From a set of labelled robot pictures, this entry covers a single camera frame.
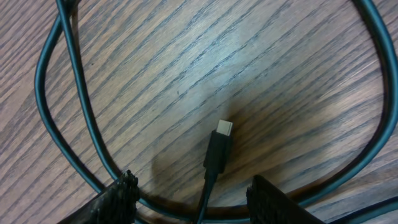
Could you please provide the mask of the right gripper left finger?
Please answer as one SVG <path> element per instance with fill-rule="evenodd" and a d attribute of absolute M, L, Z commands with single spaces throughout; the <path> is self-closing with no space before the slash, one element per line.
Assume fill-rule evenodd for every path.
<path fill-rule="evenodd" d="M 134 223 L 140 199 L 138 178 L 126 170 L 120 178 L 59 224 L 127 224 Z"/>

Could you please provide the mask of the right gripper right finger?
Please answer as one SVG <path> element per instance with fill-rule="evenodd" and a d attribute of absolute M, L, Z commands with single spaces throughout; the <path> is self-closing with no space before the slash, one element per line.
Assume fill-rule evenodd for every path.
<path fill-rule="evenodd" d="M 293 202 L 263 176 L 255 175 L 246 191 L 251 223 L 322 224 L 323 221 Z"/>

